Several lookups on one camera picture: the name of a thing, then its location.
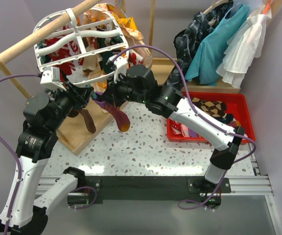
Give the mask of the brown sock grey cuff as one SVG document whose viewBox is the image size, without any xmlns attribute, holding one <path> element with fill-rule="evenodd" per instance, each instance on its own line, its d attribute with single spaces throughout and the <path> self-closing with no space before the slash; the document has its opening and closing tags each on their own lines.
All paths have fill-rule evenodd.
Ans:
<svg viewBox="0 0 282 235">
<path fill-rule="evenodd" d="M 96 132 L 96 127 L 95 127 L 95 124 L 94 124 L 94 120 L 93 120 L 92 116 L 90 115 L 89 111 L 87 109 L 81 109 L 79 111 L 79 113 L 84 118 L 84 122 L 85 122 L 87 130 L 91 134 L 94 134 Z"/>
<path fill-rule="evenodd" d="M 68 116 L 71 117 L 71 118 L 74 118 L 78 115 L 79 115 L 79 110 L 72 109 Z"/>
</svg>

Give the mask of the white round clip hanger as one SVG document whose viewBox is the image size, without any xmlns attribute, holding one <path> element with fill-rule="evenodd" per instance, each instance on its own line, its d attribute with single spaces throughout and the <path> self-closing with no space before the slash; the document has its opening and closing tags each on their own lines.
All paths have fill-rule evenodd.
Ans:
<svg viewBox="0 0 282 235">
<path fill-rule="evenodd" d="M 89 80 L 82 71 L 82 64 L 85 57 L 98 55 L 103 52 L 109 52 L 112 50 L 119 50 L 115 57 L 117 59 L 119 56 L 126 57 L 127 60 L 129 58 L 129 53 L 125 51 L 129 47 L 116 19 L 109 12 L 105 12 L 103 9 L 99 7 L 92 7 L 92 10 L 100 11 L 106 15 L 106 19 L 97 21 L 95 23 L 85 24 L 84 21 L 80 22 L 78 18 L 74 15 L 70 8 L 62 11 L 58 11 L 48 15 L 43 18 L 34 28 L 34 32 L 38 32 L 43 27 L 49 25 L 49 23 L 53 22 L 53 20 L 62 16 L 64 13 L 67 13 L 68 16 L 71 17 L 71 20 L 60 27 L 55 32 L 51 33 L 45 39 L 55 38 L 61 35 L 65 35 L 62 39 L 60 39 L 55 44 L 44 47 L 43 42 L 45 39 L 42 39 L 34 46 L 34 52 L 37 60 L 37 66 L 40 72 L 43 72 L 46 67 L 57 67 L 56 65 L 63 64 L 69 61 L 73 61 L 75 64 L 75 71 L 72 75 L 67 76 L 74 85 L 79 87 L 84 86 L 97 86 L 98 84 L 105 85 L 107 79 L 114 79 L 114 70 L 111 67 L 111 64 L 108 62 L 106 65 L 110 66 L 112 71 L 106 75 L 102 75 L 98 78 L 94 78 Z M 120 36 L 122 39 L 122 43 L 111 45 L 108 47 L 103 47 L 100 49 L 94 49 L 92 51 L 87 52 L 86 47 L 88 43 L 85 41 L 87 37 L 95 37 L 95 38 L 112 38 L 115 36 Z M 75 41 L 80 49 L 80 53 L 74 56 L 57 60 L 54 62 L 44 63 L 44 57 L 47 54 L 51 54 L 61 48 L 64 44 L 67 44 L 70 41 Z"/>
</svg>

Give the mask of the brown argyle sock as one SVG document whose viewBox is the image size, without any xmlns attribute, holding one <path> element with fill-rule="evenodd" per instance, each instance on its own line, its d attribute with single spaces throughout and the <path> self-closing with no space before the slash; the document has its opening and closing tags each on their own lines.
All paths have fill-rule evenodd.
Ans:
<svg viewBox="0 0 282 235">
<path fill-rule="evenodd" d="M 213 118 L 224 118 L 227 115 L 227 106 L 222 101 L 206 101 L 194 97 L 192 103 Z"/>
</svg>

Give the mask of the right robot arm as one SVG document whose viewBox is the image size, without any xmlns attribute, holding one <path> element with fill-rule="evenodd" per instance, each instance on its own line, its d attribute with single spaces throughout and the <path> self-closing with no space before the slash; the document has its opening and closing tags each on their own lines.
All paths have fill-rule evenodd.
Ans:
<svg viewBox="0 0 282 235">
<path fill-rule="evenodd" d="M 218 189 L 236 158 L 245 130 L 225 125 L 206 114 L 193 106 L 181 91 L 158 85 L 152 70 L 143 65 L 132 66 L 118 76 L 118 80 L 107 80 L 107 88 L 98 99 L 115 107 L 126 101 L 144 104 L 153 114 L 183 124 L 201 135 L 214 146 L 202 186 L 207 192 Z"/>
</svg>

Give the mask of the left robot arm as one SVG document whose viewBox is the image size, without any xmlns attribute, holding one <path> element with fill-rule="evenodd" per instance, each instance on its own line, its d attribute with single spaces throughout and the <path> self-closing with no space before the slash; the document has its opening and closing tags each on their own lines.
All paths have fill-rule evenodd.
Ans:
<svg viewBox="0 0 282 235">
<path fill-rule="evenodd" d="M 58 141 L 56 131 L 74 110 L 87 106 L 92 87 L 67 82 L 50 99 L 46 93 L 31 96 L 23 111 L 23 132 L 15 151 L 17 166 L 10 194 L 0 214 L 0 233 L 40 235 L 50 212 L 72 192 L 87 188 L 84 171 L 68 167 L 58 181 L 36 198 L 41 175 Z"/>
</svg>

